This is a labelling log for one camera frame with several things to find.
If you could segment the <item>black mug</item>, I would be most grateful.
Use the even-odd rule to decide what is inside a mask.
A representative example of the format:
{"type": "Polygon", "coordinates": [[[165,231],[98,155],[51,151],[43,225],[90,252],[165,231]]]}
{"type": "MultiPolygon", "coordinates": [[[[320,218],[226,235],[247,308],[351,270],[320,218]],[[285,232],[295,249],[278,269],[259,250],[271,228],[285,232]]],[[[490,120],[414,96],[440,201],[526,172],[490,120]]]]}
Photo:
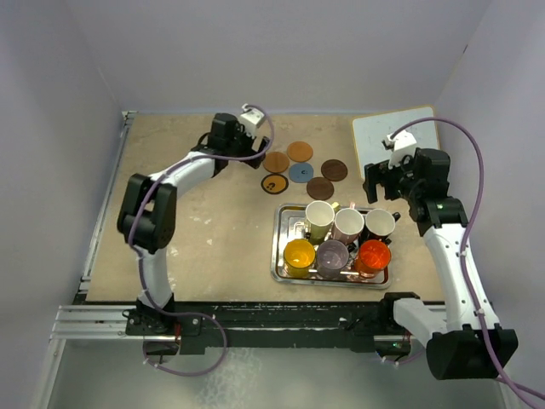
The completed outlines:
{"type": "Polygon", "coordinates": [[[401,214],[398,212],[391,213],[383,209],[371,210],[364,217],[363,239],[387,239],[395,230],[396,223],[400,217],[401,214]]]}

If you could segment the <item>dark brown coaster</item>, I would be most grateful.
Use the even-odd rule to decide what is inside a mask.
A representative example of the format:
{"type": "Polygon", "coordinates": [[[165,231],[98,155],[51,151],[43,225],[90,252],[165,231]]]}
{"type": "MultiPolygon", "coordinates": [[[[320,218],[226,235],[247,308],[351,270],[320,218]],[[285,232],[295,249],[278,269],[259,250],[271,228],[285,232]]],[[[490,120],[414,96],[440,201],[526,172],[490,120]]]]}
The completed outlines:
{"type": "Polygon", "coordinates": [[[315,200],[327,200],[334,194],[333,183],[324,177],[314,177],[306,186],[307,194],[315,200]]]}
{"type": "Polygon", "coordinates": [[[328,159],[321,165],[321,173],[329,181],[342,181],[347,177],[348,169],[339,159],[328,159]]]}

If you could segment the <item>light brown wooden coaster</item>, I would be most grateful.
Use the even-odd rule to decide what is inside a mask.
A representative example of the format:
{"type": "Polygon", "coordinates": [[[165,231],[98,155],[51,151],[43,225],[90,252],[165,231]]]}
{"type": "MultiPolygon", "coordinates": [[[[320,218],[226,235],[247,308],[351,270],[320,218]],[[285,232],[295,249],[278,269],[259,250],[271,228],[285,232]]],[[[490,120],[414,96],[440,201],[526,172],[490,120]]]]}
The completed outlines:
{"type": "Polygon", "coordinates": [[[263,167],[270,173],[283,173],[290,167],[290,159],[285,153],[270,152],[266,154],[263,167]]]}

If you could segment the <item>yellow black-rimmed coaster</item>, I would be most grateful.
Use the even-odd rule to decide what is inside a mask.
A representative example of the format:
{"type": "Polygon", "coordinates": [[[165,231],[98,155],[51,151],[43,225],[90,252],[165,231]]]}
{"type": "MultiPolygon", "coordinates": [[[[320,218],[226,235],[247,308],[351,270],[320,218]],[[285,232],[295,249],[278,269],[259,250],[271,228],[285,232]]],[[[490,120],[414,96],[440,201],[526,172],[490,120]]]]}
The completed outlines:
{"type": "Polygon", "coordinates": [[[271,173],[261,180],[261,189],[268,194],[278,195],[289,187],[289,180],[282,174],[271,173]]]}

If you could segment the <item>yellow-green mug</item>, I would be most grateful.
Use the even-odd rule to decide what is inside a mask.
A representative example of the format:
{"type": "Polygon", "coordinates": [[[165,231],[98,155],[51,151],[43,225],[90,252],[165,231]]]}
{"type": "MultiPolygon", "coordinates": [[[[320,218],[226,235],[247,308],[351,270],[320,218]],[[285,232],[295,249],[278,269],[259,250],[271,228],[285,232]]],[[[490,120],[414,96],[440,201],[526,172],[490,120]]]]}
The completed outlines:
{"type": "Polygon", "coordinates": [[[323,200],[314,200],[305,209],[305,228],[308,241],[312,245],[324,242],[335,220],[340,205],[323,200]]]}

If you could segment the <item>orange-brown wooden coaster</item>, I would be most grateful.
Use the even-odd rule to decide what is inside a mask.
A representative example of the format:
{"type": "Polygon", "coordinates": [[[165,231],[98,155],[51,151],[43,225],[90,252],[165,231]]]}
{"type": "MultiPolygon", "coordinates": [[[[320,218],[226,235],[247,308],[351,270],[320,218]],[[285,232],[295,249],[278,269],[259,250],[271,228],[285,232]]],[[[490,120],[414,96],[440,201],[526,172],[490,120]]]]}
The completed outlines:
{"type": "Polygon", "coordinates": [[[304,141],[294,141],[288,145],[286,153],[294,162],[303,163],[313,157],[313,148],[304,141]]]}

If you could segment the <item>blue coaster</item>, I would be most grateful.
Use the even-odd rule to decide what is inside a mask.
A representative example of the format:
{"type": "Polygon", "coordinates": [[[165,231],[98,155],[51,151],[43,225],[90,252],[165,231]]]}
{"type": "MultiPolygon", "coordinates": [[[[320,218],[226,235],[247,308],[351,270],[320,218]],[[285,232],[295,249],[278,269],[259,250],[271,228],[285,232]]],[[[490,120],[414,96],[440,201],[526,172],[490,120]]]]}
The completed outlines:
{"type": "Polygon", "coordinates": [[[296,163],[289,168],[289,179],[294,183],[308,183],[314,177],[314,169],[309,163],[296,163]]]}

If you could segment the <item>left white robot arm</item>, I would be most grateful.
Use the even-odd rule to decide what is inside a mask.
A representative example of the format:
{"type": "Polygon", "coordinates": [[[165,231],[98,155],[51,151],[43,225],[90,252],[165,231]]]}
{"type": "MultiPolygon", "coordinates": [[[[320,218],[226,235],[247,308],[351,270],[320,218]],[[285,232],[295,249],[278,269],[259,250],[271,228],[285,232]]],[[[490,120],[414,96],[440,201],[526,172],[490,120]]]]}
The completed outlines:
{"type": "Polygon", "coordinates": [[[136,173],[129,178],[117,230],[137,255],[138,303],[149,308],[145,322],[155,333],[165,334],[175,325],[166,247],[175,233],[178,199],[233,161],[259,168],[273,139],[271,118],[262,108],[246,104],[238,116],[217,113],[210,130],[182,160],[149,176],[136,173]]]}

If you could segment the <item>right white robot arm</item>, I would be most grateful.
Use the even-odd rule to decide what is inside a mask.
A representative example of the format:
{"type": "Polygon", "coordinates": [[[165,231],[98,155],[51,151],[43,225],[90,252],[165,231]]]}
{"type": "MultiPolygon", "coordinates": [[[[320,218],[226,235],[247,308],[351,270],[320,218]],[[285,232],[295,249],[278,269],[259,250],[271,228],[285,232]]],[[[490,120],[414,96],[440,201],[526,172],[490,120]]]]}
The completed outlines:
{"type": "Polygon", "coordinates": [[[388,333],[405,328],[424,348],[438,380],[494,379],[519,346],[488,301],[466,236],[469,220],[462,202],[449,195],[450,157],[430,148],[364,167],[363,189],[370,203],[378,186],[387,200],[405,199],[410,218],[428,248],[445,297],[440,318],[416,296],[393,296],[378,316],[388,333]]]}

